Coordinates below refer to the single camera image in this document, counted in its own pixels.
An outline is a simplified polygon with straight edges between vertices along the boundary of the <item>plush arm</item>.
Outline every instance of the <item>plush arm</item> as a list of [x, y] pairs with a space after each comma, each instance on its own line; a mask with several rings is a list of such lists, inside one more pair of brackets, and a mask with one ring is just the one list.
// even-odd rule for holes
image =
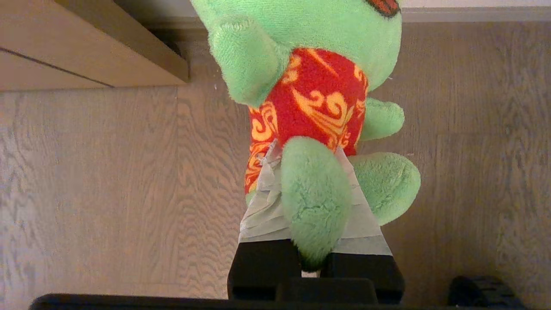
[[404, 111], [396, 103], [368, 98], [365, 109], [364, 127], [360, 135], [362, 141], [391, 136], [404, 124]]
[[231, 97], [259, 107], [289, 62], [290, 50], [279, 46], [247, 17], [232, 17], [211, 32], [210, 48], [222, 69]]

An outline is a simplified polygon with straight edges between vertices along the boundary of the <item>green fur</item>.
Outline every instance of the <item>green fur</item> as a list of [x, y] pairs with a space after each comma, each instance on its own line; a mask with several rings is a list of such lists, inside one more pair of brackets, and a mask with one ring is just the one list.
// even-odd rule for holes
[[318, 270], [348, 220], [351, 189], [334, 154], [316, 140], [295, 137], [283, 149], [282, 206], [303, 270]]
[[366, 0], [192, 0], [231, 96], [260, 105], [297, 47], [325, 49], [355, 62], [369, 90], [390, 75], [402, 16], [380, 15]]
[[394, 153], [348, 159], [379, 225], [397, 219], [408, 210], [421, 186], [419, 170], [409, 159]]
[[404, 110], [396, 103], [368, 98], [365, 106], [364, 127], [360, 135], [362, 141], [388, 137], [402, 128]]

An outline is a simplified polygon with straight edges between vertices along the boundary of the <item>wood grain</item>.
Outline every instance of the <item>wood grain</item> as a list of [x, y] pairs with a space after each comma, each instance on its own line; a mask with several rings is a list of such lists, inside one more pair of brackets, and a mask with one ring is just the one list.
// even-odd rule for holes
[[[407, 24], [371, 95], [407, 121], [360, 153], [423, 175], [383, 228], [404, 302], [443, 304], [456, 275], [501, 277], [551, 307], [551, 24]], [[226, 296], [249, 147], [204, 41], [176, 88], [0, 94], [0, 308], [50, 291]]]
[[106, 87], [4, 51], [0, 51], [0, 71], [0, 91]]
[[186, 62], [112, 1], [0, 0], [0, 6], [4, 49], [115, 87], [187, 80]]

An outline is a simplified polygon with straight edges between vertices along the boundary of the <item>white wall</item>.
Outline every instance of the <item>white wall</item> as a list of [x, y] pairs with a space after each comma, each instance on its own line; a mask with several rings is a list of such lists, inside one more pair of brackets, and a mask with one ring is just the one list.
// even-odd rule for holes
[[[195, 17], [190, 0], [115, 0], [142, 21]], [[402, 8], [551, 7], [551, 0], [402, 0]]]

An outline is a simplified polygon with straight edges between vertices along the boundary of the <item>baseboard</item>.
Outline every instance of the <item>baseboard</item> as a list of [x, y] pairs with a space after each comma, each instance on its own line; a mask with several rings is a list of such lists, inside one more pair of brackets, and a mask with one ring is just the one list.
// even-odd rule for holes
[[[402, 15], [405, 23], [548, 22], [551, 21], [551, 7], [404, 8]], [[197, 41], [208, 36], [199, 17], [140, 22], [162, 39]]]

